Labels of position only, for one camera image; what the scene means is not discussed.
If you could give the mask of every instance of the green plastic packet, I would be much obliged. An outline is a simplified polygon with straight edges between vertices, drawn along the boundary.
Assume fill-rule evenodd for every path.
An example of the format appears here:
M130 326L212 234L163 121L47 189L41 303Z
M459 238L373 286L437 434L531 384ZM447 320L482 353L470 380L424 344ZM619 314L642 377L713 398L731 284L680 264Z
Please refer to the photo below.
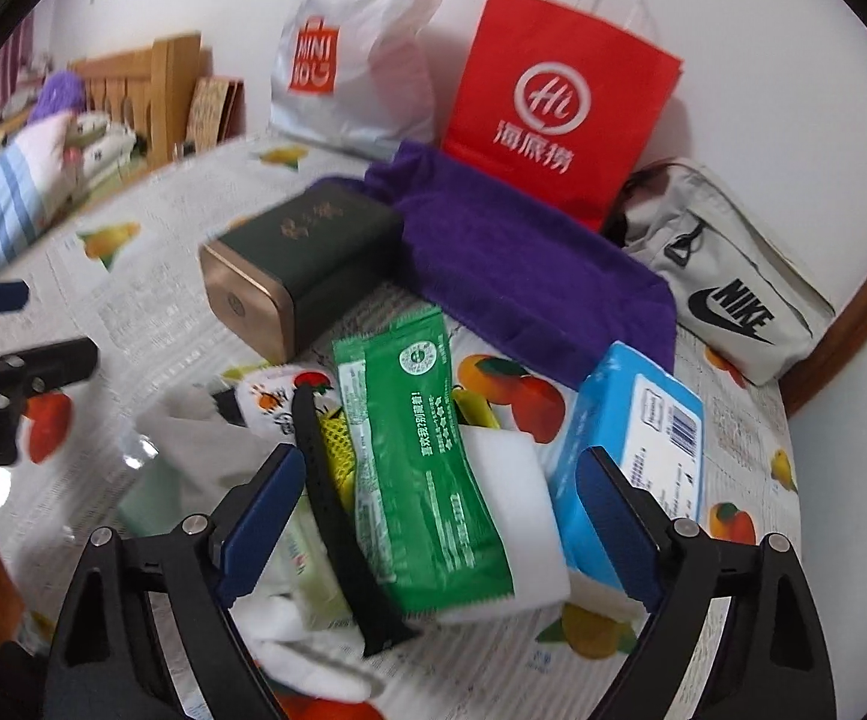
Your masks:
M451 401L446 325L431 308L334 345L356 454L356 536L405 613L513 593Z

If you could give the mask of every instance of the white circular logo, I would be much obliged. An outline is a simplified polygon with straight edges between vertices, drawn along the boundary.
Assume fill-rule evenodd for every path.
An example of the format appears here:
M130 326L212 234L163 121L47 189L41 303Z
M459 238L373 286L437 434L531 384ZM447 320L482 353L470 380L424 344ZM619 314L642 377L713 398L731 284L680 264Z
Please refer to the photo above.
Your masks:
M411 376L422 376L436 362L436 346L429 341L412 343L400 353L400 367Z
M566 135L590 116L593 95L579 71L561 62L541 62L520 76L513 105L531 129Z

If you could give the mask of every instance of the metal screw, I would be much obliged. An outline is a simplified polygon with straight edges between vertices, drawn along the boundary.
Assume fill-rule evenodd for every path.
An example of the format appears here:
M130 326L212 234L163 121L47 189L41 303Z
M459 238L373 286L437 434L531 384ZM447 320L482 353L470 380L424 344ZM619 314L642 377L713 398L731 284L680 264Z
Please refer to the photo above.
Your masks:
M187 536L196 536L197 533L203 533L208 525L209 519L203 514L192 514L184 520L184 533Z
M683 538L696 538L700 535L700 526L693 520L681 517L673 523L673 530Z
M110 528L97 528L89 535L89 543L94 547L102 547L111 538L113 538L113 531Z
M777 552L788 552L790 550L790 540L786 536L781 536L780 533L771 533L766 543Z

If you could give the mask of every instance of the nike bag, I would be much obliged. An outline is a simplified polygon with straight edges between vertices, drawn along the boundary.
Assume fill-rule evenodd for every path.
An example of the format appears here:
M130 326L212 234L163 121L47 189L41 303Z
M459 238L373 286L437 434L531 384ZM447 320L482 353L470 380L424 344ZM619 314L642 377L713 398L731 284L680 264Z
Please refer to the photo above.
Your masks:
M270 124L284 134L387 159L433 140L435 100L417 32L441 0L300 0L283 28Z
M650 165L623 207L627 253L667 279L679 322L754 384L803 360L833 321L803 266L705 167Z
M443 149L598 231L681 64L559 2L487 0Z

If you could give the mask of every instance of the copper-colored lid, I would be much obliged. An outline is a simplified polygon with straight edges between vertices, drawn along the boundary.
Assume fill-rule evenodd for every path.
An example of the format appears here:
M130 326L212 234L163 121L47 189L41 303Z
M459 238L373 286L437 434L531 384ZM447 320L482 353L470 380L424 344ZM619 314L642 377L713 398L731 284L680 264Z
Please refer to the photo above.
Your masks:
M293 298L283 284L230 247L200 247L206 299L216 317L274 365L296 356Z

